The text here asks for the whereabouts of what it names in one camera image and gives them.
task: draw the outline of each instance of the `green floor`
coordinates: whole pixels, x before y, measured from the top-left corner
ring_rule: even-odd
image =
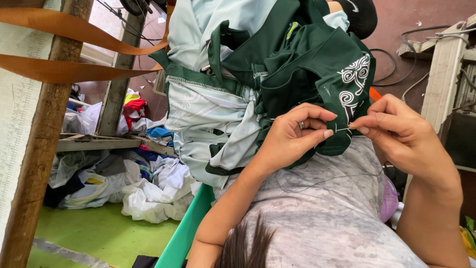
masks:
[[[160,256],[179,221],[132,221],[130,216],[121,214],[121,209],[122,203],[79,210],[43,207],[35,237],[118,268],[131,268],[137,255]],[[86,267],[35,247],[28,259],[28,268]]]

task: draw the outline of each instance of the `green basket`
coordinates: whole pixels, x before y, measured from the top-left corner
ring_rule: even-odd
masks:
[[[210,203],[214,200],[213,188],[202,184],[154,268],[182,267],[182,263],[192,246],[193,237],[198,226],[203,217],[205,217],[205,214],[210,210]]]

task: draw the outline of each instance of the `hair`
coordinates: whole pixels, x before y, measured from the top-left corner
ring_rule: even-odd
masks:
[[[228,235],[223,250],[213,268],[264,268],[269,245],[276,232],[266,224],[266,217],[258,213],[251,251],[248,252],[248,221],[242,220]]]

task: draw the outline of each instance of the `fingernail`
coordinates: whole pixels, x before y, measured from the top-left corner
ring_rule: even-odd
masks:
[[[361,126],[357,128],[357,130],[364,135],[368,133],[368,127],[365,127],[365,126]]]
[[[324,131],[324,138],[329,138],[330,136],[334,135],[334,131],[332,129],[328,129]]]

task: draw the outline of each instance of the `gray shirt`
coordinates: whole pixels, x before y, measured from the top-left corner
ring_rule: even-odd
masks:
[[[214,189],[217,200],[236,178]],[[301,166],[278,170],[265,179],[245,215],[248,244],[261,210],[277,229],[268,267],[427,267],[380,221],[384,178],[365,137],[353,137],[342,155],[315,154]]]

